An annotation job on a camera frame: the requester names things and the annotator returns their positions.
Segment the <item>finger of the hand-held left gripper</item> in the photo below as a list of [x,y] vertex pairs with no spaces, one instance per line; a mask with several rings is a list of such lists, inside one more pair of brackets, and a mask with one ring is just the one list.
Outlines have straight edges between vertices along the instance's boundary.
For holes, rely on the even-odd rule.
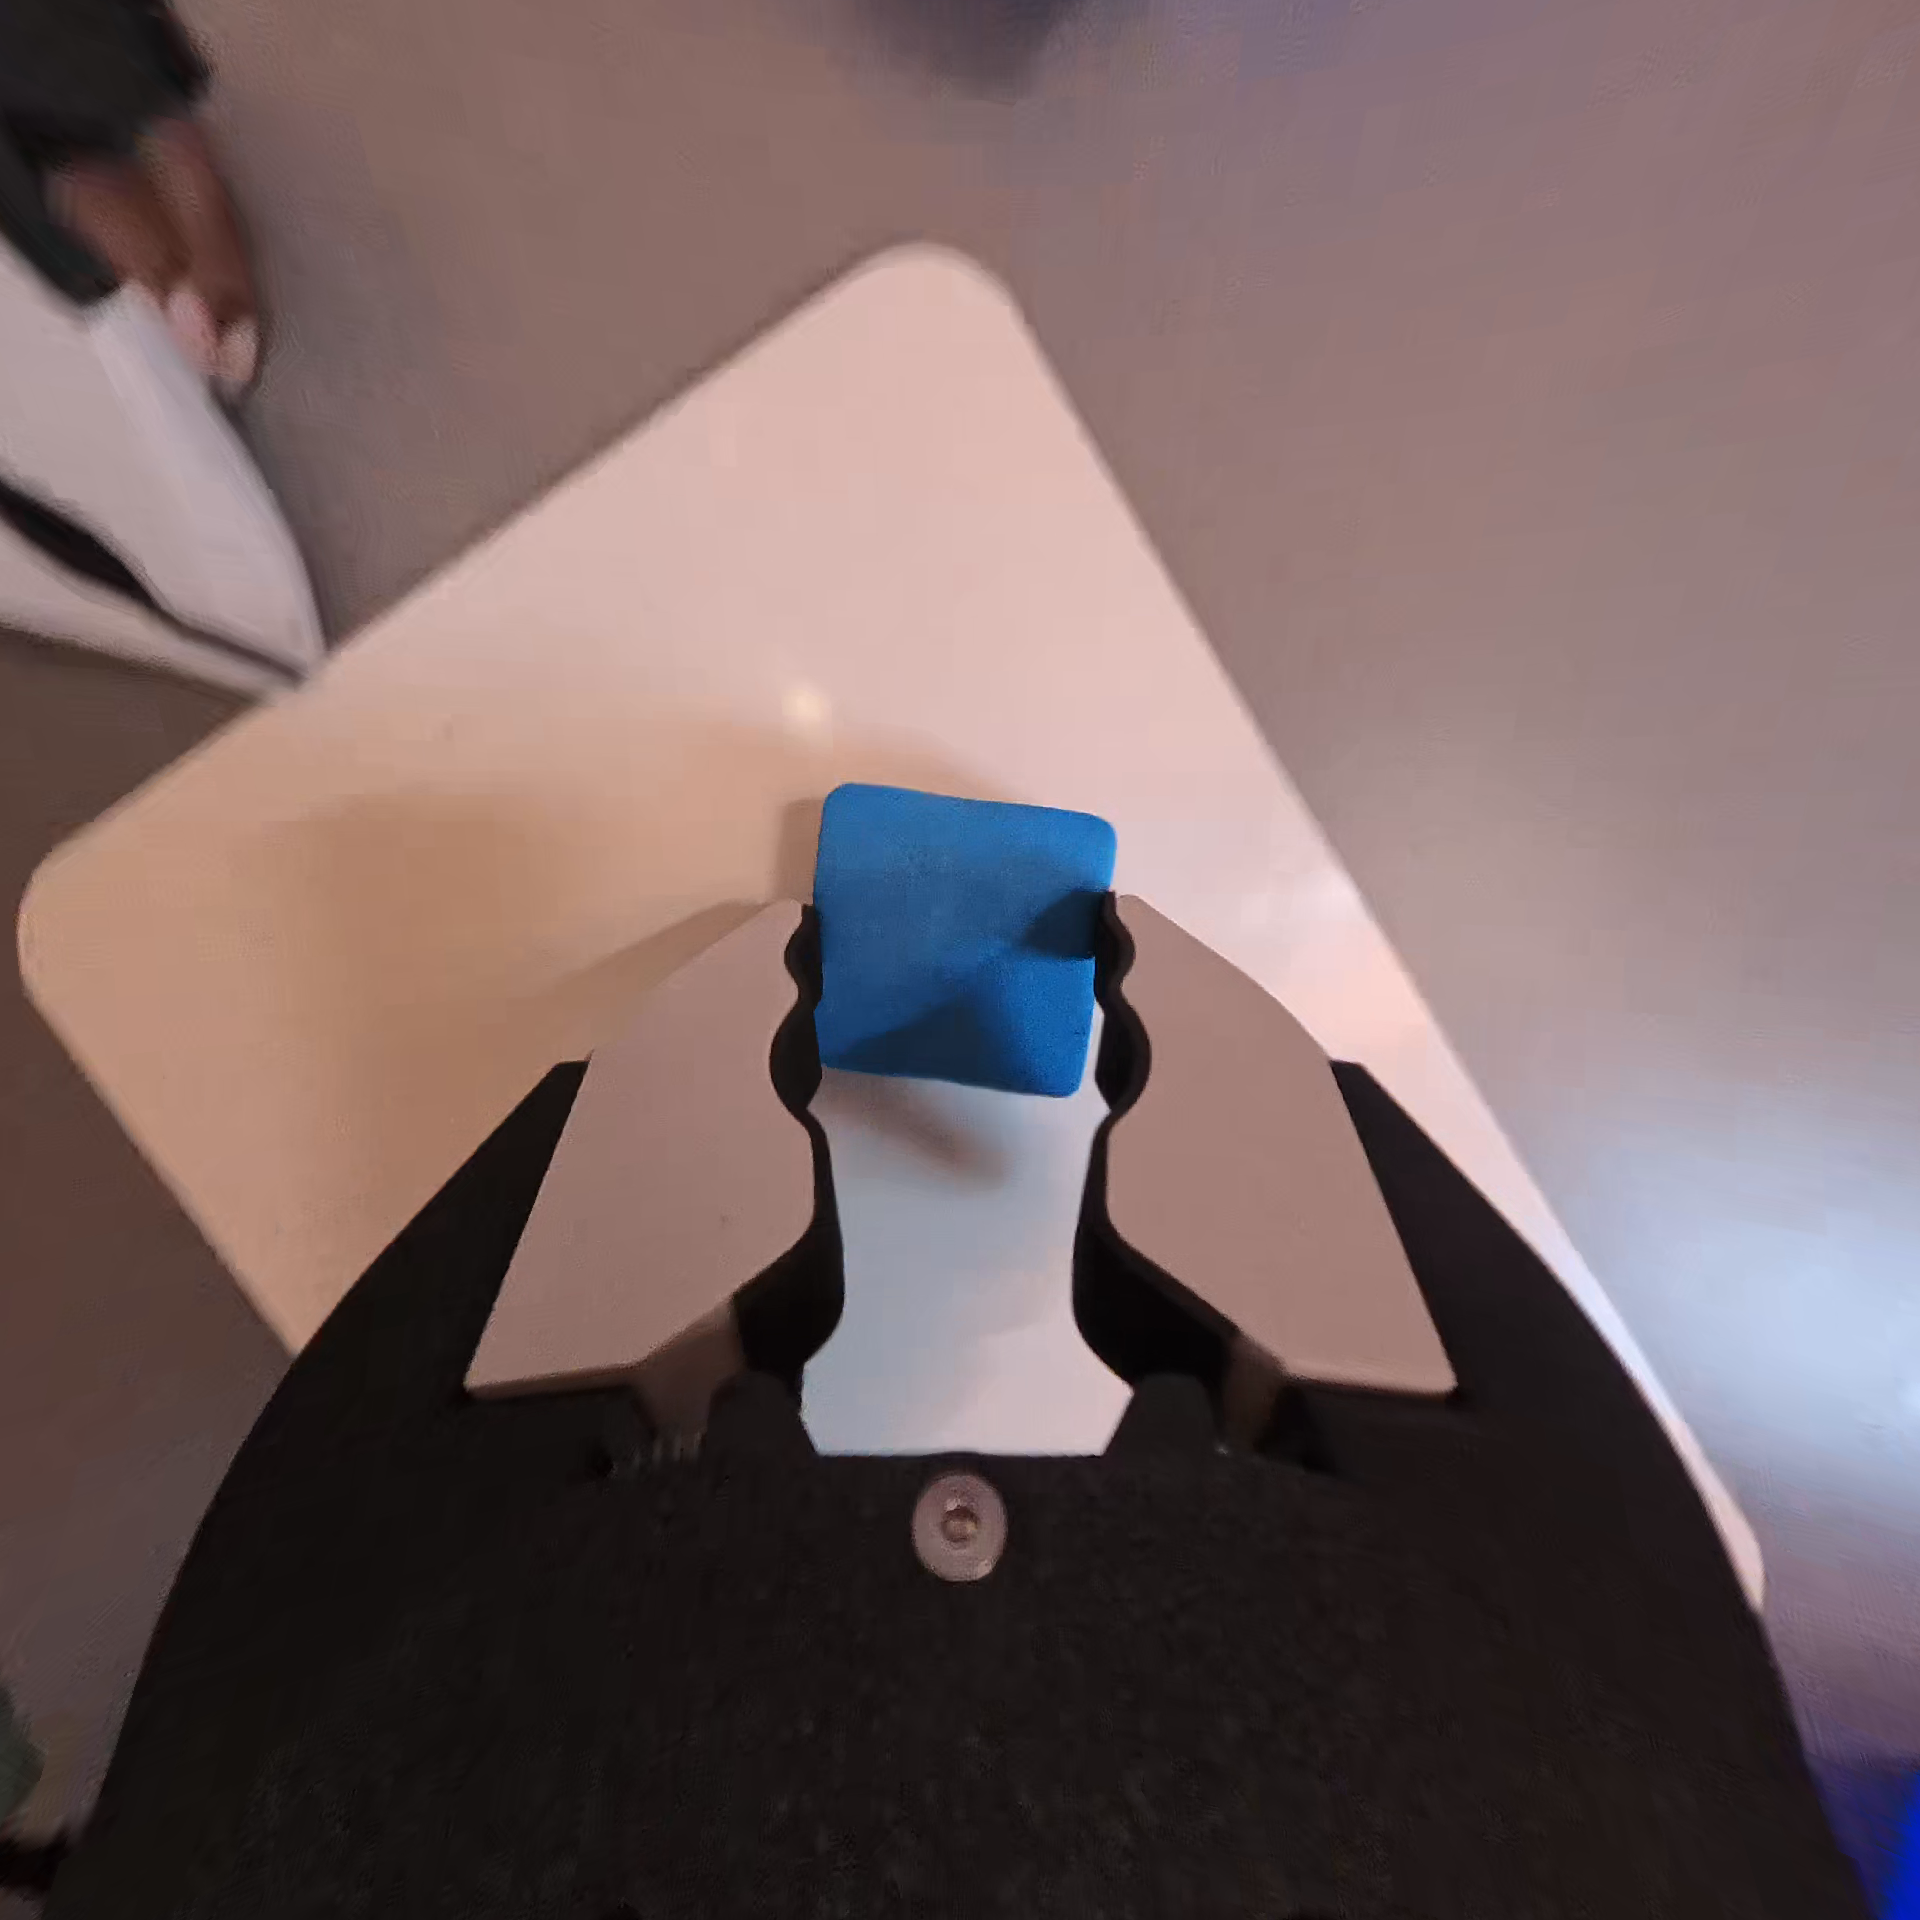
[[180,637],[305,681],[323,664],[293,533],[153,299],[75,304],[7,244],[0,480],[0,551],[29,551]]
[[88,652],[240,697],[275,697],[299,685],[299,674],[287,664],[180,637],[156,613],[143,613],[102,585],[75,582],[36,551],[0,557],[0,623],[17,637],[54,643],[65,652]]

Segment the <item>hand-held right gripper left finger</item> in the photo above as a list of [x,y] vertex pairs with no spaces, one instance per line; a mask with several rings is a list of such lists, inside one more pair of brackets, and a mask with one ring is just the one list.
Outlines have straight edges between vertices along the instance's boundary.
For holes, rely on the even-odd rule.
[[817,993],[817,921],[778,898],[638,997],[587,1053],[471,1397],[638,1389],[723,1324],[798,1389],[844,1308]]

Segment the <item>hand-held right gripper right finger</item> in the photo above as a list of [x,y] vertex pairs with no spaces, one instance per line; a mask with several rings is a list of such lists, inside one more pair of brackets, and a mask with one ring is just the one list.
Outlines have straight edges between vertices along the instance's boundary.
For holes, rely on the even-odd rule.
[[1236,1368],[1448,1399],[1457,1368],[1325,1049],[1143,898],[1096,921],[1090,1082],[1068,1308],[1120,1385]]

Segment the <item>blue whiteboard eraser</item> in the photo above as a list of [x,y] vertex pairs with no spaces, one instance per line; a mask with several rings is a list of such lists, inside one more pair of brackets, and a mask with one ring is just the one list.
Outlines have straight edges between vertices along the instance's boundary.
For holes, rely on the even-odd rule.
[[1112,859],[1089,810],[835,783],[809,884],[824,1065],[1068,1099]]

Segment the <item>white whiteboard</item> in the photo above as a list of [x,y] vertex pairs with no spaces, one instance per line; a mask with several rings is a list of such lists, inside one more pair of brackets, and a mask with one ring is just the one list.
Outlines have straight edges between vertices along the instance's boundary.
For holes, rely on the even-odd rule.
[[977,264],[900,249],[36,872],[21,985],[299,1354],[556,1062],[809,889],[841,779],[1075,806],[1360,1062],[1759,1543]]

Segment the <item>blue plastic bin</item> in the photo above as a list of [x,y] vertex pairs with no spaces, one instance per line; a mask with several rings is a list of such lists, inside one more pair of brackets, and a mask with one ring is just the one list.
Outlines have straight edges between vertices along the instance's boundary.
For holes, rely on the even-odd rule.
[[1820,1806],[1878,1920],[1920,1918],[1920,1758],[1810,1755]]

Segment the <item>person's left forearm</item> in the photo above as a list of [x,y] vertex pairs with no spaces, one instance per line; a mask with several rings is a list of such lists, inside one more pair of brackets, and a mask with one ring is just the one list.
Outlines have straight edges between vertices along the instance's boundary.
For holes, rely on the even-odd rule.
[[0,5],[3,149],[36,174],[139,158],[203,89],[208,59],[163,0]]

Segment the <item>person's left hand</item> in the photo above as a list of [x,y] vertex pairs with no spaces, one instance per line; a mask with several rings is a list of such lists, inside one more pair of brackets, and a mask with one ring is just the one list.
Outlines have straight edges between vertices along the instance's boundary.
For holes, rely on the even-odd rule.
[[52,167],[54,223],[163,317],[212,393],[240,404],[260,375],[260,299],[240,211],[194,119],[162,119],[124,158]]

